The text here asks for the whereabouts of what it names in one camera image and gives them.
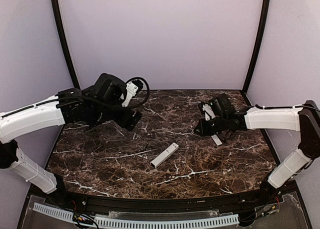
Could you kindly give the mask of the white remote battery cover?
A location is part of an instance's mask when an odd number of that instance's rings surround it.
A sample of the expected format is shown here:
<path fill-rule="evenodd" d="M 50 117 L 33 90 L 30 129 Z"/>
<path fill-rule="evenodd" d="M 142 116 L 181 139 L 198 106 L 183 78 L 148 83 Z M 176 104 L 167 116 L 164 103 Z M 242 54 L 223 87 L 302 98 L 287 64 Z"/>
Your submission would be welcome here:
<path fill-rule="evenodd" d="M 211 138 L 217 146 L 220 146 L 223 144 L 223 142 L 220 140 L 220 138 L 216 134 L 212 135 Z"/>

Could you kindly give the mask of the white remote control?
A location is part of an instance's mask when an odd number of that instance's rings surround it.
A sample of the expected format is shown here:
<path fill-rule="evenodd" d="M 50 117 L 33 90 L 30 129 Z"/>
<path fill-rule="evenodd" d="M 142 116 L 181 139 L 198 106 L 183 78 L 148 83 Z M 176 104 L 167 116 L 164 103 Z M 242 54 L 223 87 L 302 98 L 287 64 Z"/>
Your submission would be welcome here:
<path fill-rule="evenodd" d="M 159 167 L 164 161 L 166 161 L 174 152 L 177 151 L 179 145 L 173 142 L 170 146 L 168 146 L 163 152 L 161 152 L 155 159 L 153 159 L 150 164 L 156 169 Z"/>

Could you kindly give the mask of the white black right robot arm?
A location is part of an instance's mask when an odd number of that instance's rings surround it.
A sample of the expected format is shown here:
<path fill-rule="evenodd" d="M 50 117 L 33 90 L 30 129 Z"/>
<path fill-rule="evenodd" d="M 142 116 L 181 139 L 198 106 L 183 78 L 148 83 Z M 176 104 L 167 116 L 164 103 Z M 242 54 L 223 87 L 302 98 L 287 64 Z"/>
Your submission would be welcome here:
<path fill-rule="evenodd" d="M 293 106 L 247 106 L 240 110 L 230 102 L 225 93 L 208 102 L 201 102 L 204 118 L 198 121 L 194 133 L 211 137 L 224 131 L 257 129 L 287 130 L 300 133 L 297 148 L 277 166 L 261 184 L 262 188 L 279 189 L 307 164 L 320 156 L 320 110 L 312 100 Z"/>

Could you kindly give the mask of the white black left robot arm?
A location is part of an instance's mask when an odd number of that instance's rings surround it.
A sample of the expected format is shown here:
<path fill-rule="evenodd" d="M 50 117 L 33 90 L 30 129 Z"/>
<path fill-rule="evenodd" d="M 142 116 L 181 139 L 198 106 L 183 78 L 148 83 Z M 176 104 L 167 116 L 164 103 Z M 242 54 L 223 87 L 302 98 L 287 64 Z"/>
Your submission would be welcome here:
<path fill-rule="evenodd" d="M 0 167 L 13 171 L 47 195 L 65 190 L 63 179 L 31 160 L 16 138 L 41 129 L 85 123 L 89 128 L 113 121 L 132 131 L 142 114 L 130 105 L 147 82 L 133 77 L 124 82 L 103 73 L 86 89 L 71 88 L 34 104 L 0 114 Z"/>

